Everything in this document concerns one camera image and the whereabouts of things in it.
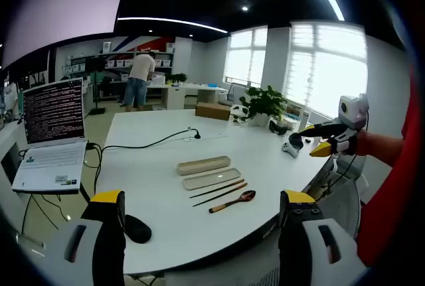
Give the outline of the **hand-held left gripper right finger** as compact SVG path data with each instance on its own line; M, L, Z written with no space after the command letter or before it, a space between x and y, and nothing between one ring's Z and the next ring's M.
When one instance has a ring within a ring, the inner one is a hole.
M280 193L280 285L356 285L367 271L355 240L304 192Z

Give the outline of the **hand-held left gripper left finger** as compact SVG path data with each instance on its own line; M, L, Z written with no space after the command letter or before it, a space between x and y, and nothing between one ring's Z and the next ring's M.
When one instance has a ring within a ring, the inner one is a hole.
M101 192L80 218L61 227L41 262L48 284L123 285L124 210L124 191Z

